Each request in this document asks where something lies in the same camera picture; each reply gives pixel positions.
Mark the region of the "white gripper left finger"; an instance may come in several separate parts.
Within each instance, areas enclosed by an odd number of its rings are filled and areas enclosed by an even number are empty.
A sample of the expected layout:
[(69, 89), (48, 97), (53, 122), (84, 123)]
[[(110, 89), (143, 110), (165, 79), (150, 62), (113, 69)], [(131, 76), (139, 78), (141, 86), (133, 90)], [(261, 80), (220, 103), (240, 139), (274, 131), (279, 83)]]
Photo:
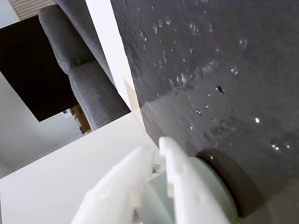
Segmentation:
[(145, 145), (131, 151), (87, 193), (73, 224), (131, 224), (153, 172), (156, 151)]

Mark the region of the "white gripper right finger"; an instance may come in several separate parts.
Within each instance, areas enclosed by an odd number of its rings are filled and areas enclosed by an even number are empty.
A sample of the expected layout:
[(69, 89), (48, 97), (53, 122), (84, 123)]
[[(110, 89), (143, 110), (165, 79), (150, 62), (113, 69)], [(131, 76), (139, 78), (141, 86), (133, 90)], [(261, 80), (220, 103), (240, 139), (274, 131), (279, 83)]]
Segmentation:
[(202, 159), (188, 157), (170, 137), (159, 139), (166, 160), (168, 196), (177, 224), (230, 224), (232, 196), (219, 175)]

